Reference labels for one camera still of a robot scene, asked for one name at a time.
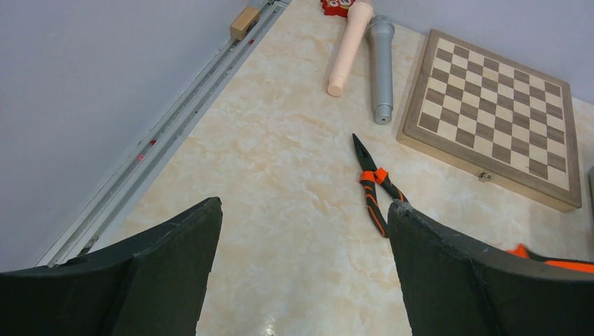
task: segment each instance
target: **gray object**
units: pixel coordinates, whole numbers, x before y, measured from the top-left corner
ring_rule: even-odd
[[[394,95],[392,91],[392,38],[394,24],[386,15],[376,15],[369,23],[372,49],[373,117],[377,124],[392,121]]]

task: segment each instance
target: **white wall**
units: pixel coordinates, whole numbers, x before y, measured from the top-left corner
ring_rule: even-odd
[[[0,271],[48,250],[248,3],[0,2]]]
[[[594,103],[592,0],[375,0],[376,13],[427,34],[443,30],[565,79]]]

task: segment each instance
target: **red object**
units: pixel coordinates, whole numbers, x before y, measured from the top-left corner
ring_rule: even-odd
[[[346,18],[349,13],[349,7],[354,4],[356,0],[321,0],[324,15],[333,16],[338,15]]]

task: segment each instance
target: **pliers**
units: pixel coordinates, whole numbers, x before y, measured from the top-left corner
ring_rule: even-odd
[[[387,193],[395,200],[401,200],[402,202],[408,203],[408,199],[406,199],[406,196],[404,196],[400,189],[392,184],[388,177],[388,172],[383,168],[378,169],[376,167],[371,155],[354,133],[353,144],[354,151],[357,154],[357,159],[361,165],[361,168],[363,169],[359,183],[365,190],[365,201],[367,203],[369,216],[371,217],[371,221],[375,225],[375,228],[378,229],[382,237],[388,238],[386,221],[382,216],[382,212],[377,201],[378,198],[375,193],[375,184],[377,183],[382,186],[382,188],[384,188],[384,190],[386,190]]]

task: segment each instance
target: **black object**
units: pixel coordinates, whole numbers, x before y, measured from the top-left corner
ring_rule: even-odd
[[[354,152],[357,154],[357,159],[361,165],[361,168],[363,169],[359,183],[363,186],[363,190],[365,192],[365,203],[367,205],[369,216],[371,217],[371,221],[375,225],[375,228],[378,229],[382,237],[387,237],[387,225],[386,221],[384,220],[384,216],[382,216],[380,206],[378,205],[378,197],[375,193],[375,184],[377,183],[382,186],[388,195],[390,195],[395,200],[401,200],[404,202],[408,202],[408,200],[400,191],[400,189],[392,184],[388,177],[388,172],[383,168],[378,169],[371,158],[371,154],[369,154],[367,148],[363,146],[361,140],[359,140],[359,138],[354,133],[352,136]]]
[[[414,335],[594,335],[594,274],[519,258],[398,200],[388,223]]]
[[[57,267],[0,274],[0,335],[194,336],[219,241],[213,197]]]

